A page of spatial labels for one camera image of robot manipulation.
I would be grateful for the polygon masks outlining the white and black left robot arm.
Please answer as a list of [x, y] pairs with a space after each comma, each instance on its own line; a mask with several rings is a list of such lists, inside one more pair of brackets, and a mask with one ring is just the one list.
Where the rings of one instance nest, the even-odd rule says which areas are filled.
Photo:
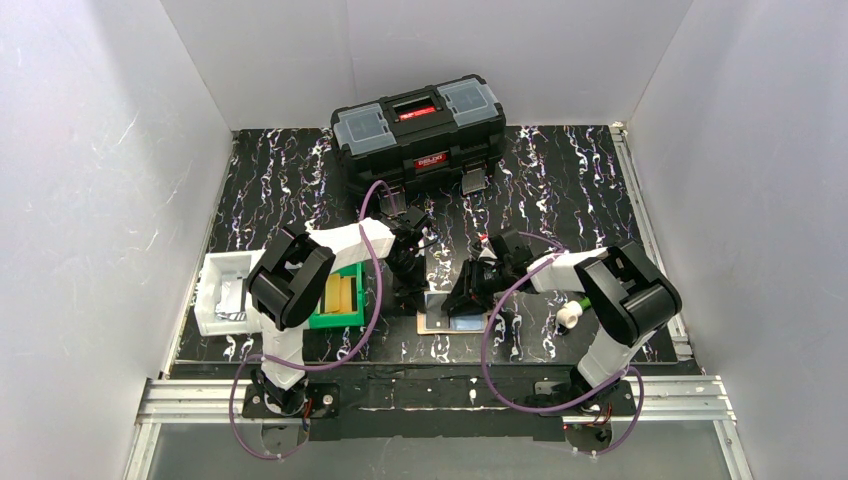
[[336, 271], [364, 261], [385, 263], [395, 298], [425, 311], [426, 260], [420, 243], [431, 227], [430, 217], [411, 207], [329, 230], [284, 229], [245, 281], [260, 315], [261, 365], [251, 373], [259, 402], [284, 417], [306, 407], [310, 369], [303, 363], [303, 326]]

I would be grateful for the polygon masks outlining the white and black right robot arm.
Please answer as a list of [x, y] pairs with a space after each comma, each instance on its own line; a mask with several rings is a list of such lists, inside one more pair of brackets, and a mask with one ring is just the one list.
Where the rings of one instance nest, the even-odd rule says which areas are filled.
[[681, 312], [683, 302], [672, 282], [632, 240], [585, 252], [567, 252], [552, 241], [552, 251], [536, 254], [528, 243], [531, 237], [506, 229], [476, 242], [441, 309], [449, 316], [495, 317], [516, 291], [580, 294], [560, 309], [558, 321], [576, 322], [591, 311], [598, 329], [570, 372], [569, 400], [536, 410], [553, 413], [590, 403], [614, 386], [635, 353]]

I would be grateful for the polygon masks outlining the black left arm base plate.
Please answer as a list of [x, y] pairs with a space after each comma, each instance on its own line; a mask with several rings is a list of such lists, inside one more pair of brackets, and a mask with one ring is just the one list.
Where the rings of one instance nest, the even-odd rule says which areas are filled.
[[236, 405], [244, 418], [323, 419], [338, 415], [340, 399], [340, 388], [332, 383], [298, 382], [289, 390], [251, 383]]

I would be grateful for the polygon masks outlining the yellow cards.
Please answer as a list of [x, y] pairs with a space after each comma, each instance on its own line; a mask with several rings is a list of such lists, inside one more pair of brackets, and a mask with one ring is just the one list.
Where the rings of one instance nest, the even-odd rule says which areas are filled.
[[320, 313], [325, 315], [352, 314], [359, 310], [358, 282], [355, 276], [331, 274], [325, 284]]

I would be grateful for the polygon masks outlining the printed card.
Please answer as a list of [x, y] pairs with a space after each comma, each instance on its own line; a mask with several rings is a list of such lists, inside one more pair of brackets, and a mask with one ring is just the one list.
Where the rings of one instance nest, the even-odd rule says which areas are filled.
[[217, 319], [225, 322], [245, 321], [247, 317], [246, 298], [247, 293], [243, 278], [224, 279], [221, 283], [219, 300], [215, 306]]

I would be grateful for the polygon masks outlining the black credit card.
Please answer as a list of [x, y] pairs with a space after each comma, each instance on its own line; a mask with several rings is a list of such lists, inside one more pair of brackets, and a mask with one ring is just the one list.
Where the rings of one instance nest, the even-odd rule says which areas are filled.
[[423, 330], [425, 332], [442, 332], [452, 329], [451, 317], [443, 309], [448, 295], [448, 292], [427, 292], [425, 294], [426, 311], [423, 320]]

